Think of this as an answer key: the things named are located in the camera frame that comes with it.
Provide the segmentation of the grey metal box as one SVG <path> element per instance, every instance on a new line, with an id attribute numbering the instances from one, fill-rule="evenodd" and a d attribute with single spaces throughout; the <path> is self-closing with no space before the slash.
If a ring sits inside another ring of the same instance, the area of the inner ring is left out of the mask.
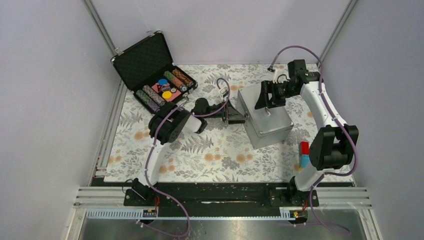
<path id="1" fill-rule="evenodd" d="M 261 85 L 240 88 L 236 109 L 245 117 L 244 128 L 254 149 L 260 149 L 286 140 L 294 122 L 285 107 L 255 109 Z"/>

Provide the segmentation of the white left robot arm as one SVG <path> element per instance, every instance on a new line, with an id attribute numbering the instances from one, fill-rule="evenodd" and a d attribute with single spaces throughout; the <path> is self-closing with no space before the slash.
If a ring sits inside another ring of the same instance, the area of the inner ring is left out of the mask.
<path id="1" fill-rule="evenodd" d="M 150 150 L 141 172 L 132 180 L 131 190 L 136 199 L 144 206 L 155 200 L 153 186 L 159 179 L 159 168 L 166 151 L 183 130 L 196 134 L 204 131 L 208 125 L 206 118 L 221 118 L 228 125 L 243 124 L 245 117 L 230 103 L 210 105 L 206 98 L 198 98 L 191 111 L 175 103 L 167 102 L 151 118 L 148 124 Z"/>

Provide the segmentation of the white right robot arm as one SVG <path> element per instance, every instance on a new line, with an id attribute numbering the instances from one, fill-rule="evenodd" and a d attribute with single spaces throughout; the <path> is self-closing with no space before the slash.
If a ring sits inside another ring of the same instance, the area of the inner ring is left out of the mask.
<path id="1" fill-rule="evenodd" d="M 340 117 L 326 92 L 322 75 L 309 71 L 303 59 L 288 63 L 287 80 L 263 80 L 254 108 L 282 107 L 294 96 L 301 96 L 306 102 L 317 127 L 317 135 L 309 146 L 309 164 L 290 179 L 285 191 L 286 200 L 299 206 L 324 176 L 336 176 L 336 170 L 357 162 L 359 130 Z"/>

